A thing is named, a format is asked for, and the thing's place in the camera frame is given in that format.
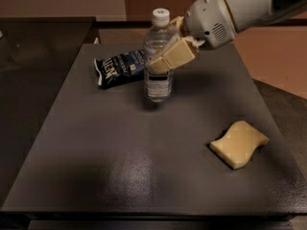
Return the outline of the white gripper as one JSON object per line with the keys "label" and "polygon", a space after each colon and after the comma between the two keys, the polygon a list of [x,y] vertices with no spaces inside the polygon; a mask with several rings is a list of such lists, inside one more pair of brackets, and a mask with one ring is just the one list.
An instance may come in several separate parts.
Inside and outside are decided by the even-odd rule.
{"label": "white gripper", "polygon": [[197,0],[183,16],[169,23],[173,37],[164,49],[145,66],[153,74],[164,74],[192,61],[196,57],[196,41],[206,50],[214,50],[231,42],[236,35],[225,0]]}

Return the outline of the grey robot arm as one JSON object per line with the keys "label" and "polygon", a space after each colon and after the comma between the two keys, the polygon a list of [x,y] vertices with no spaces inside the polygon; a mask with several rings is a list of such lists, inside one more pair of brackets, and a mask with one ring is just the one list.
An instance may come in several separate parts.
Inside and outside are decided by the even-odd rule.
{"label": "grey robot arm", "polygon": [[307,0],[197,0],[171,22],[175,34],[146,64],[164,74],[192,61],[199,49],[214,50],[253,26],[283,21],[306,10]]}

